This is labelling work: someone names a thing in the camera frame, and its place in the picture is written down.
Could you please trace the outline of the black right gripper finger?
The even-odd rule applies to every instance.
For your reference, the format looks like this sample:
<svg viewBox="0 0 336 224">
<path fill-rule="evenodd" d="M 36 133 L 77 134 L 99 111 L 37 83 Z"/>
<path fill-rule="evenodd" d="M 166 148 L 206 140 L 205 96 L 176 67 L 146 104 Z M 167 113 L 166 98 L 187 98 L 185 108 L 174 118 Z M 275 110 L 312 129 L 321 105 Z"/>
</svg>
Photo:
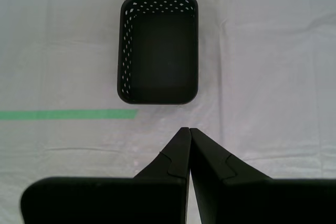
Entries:
<svg viewBox="0 0 336 224">
<path fill-rule="evenodd" d="M 202 223 L 335 223 L 334 179 L 274 179 L 202 131 L 190 132 Z"/>
<path fill-rule="evenodd" d="M 191 132 L 132 178 L 49 177 L 23 192 L 24 223 L 186 223 Z"/>
</svg>

